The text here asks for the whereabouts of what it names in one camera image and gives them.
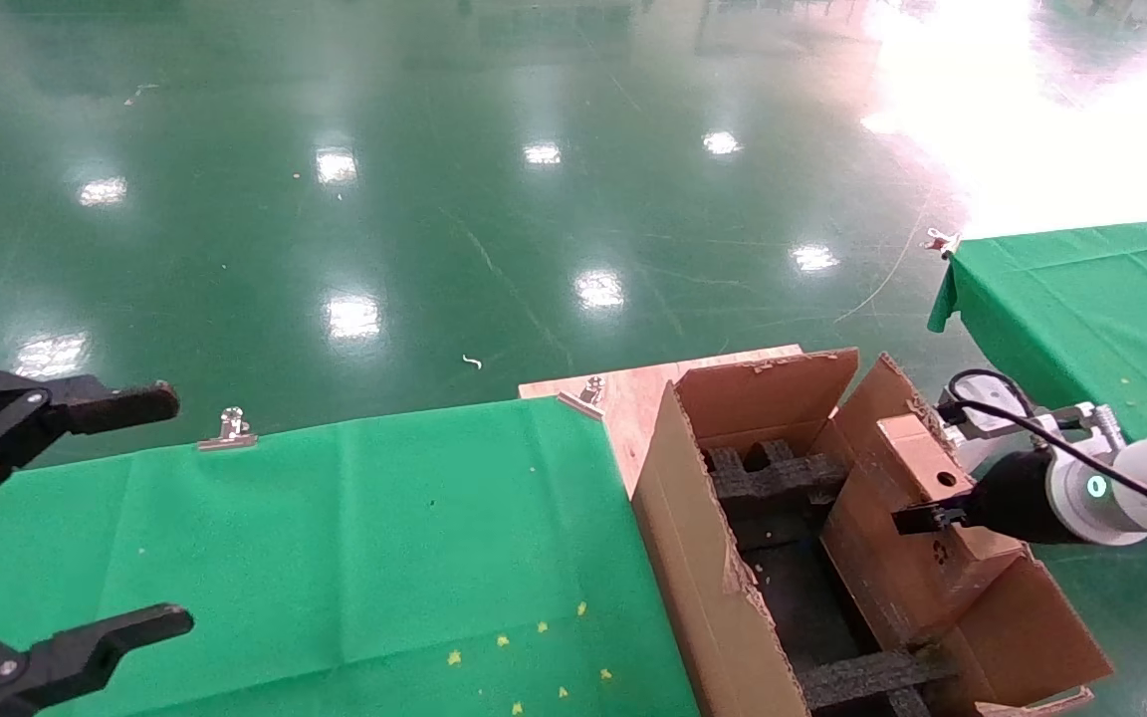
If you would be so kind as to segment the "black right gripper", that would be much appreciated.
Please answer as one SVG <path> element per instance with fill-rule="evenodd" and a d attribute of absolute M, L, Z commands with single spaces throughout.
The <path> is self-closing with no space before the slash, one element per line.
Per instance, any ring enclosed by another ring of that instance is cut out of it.
<path fill-rule="evenodd" d="M 976 482 L 968 509 L 957 502 L 920 504 L 896 511 L 894 525 L 904 536 L 983 527 L 1029 544 L 1066 544 L 1068 527 L 1058 519 L 1047 494 L 1052 458 L 1050 450 L 1002 455 Z"/>

